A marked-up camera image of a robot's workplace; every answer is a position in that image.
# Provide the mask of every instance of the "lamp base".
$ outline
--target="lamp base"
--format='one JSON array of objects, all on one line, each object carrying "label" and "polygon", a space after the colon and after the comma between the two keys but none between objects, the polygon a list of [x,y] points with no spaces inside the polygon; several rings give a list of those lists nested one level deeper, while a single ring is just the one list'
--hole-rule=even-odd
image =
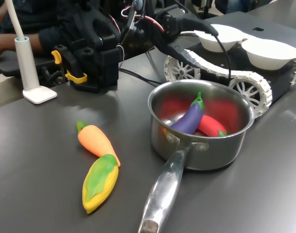
[{"label": "lamp base", "polygon": [[23,90],[22,94],[24,98],[34,104],[40,104],[57,97],[56,92],[44,86],[38,86],[29,90]]}]

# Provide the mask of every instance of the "white wheel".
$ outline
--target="white wheel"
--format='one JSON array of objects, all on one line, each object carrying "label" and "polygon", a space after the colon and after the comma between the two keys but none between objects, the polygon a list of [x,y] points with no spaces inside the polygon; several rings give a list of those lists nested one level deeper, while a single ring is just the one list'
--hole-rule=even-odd
[{"label": "white wheel", "polygon": [[261,83],[254,83],[252,80],[233,79],[229,87],[238,91],[253,106],[255,118],[266,112],[271,105],[271,90],[263,91]]},{"label": "white wheel", "polygon": [[200,69],[185,65],[171,56],[168,56],[165,60],[164,73],[167,81],[201,78]]}]

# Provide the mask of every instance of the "table surface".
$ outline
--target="table surface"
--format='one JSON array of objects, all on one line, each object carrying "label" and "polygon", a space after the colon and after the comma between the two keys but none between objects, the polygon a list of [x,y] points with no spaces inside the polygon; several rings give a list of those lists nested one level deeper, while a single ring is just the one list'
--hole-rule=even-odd
[{"label": "table surface", "polygon": [[296,0],[277,0],[248,14],[296,29]]},{"label": "table surface", "polygon": [[[165,58],[154,50],[123,68],[164,82]],[[96,95],[64,84],[44,104],[1,107],[0,233],[136,233],[164,165],[150,146],[153,89],[120,73],[115,91]],[[295,118],[296,87],[248,131],[228,169],[185,171],[163,233],[296,233]],[[110,197],[89,216],[82,184],[96,157],[78,142],[79,119],[104,131],[122,164]]]}]

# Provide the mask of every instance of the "paper bowl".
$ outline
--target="paper bowl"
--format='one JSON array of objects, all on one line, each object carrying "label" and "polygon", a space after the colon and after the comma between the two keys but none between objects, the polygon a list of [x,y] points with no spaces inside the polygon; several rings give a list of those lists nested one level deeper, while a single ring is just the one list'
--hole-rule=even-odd
[{"label": "paper bowl", "polygon": [[296,48],[275,40],[249,39],[242,43],[250,63],[260,69],[281,69],[296,58]]},{"label": "paper bowl", "polygon": [[[225,47],[226,51],[230,50],[236,42],[244,39],[244,33],[236,28],[221,24],[212,24],[212,26],[218,31],[218,38],[221,44]],[[200,41],[205,49],[211,52],[223,52],[216,38],[211,34],[201,31],[194,32],[200,38]]]}]

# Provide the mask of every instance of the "white lamp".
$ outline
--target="white lamp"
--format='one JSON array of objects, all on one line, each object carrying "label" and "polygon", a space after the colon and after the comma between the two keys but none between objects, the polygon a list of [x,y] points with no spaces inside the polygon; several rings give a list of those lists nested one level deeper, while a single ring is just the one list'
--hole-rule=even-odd
[{"label": "white lamp", "polygon": [[12,0],[5,0],[5,3],[17,35],[15,46],[23,84],[22,94],[24,98],[32,103],[39,104],[57,97],[57,93],[53,90],[40,86],[30,40],[23,35]]}]

